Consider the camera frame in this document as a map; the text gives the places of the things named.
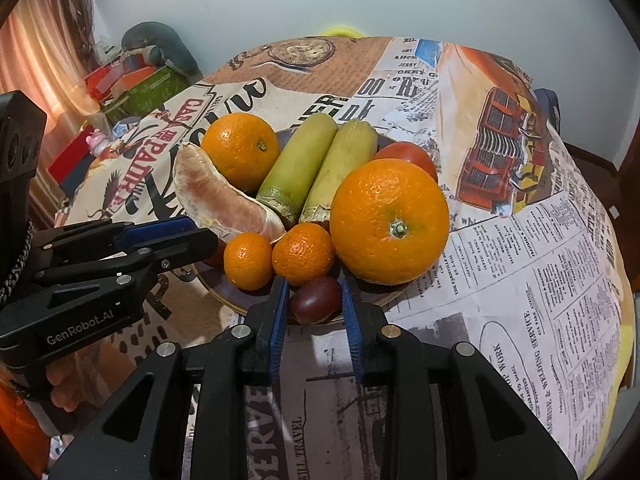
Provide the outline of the person's hand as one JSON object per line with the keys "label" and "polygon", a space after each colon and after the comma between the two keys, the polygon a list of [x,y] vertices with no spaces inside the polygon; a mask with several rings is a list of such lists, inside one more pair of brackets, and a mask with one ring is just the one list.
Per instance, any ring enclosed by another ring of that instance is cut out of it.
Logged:
{"label": "person's hand", "polygon": [[46,367],[46,379],[51,386],[50,399],[56,408],[67,413],[76,411],[81,404],[100,406],[103,399],[96,383],[96,352],[80,350]]}

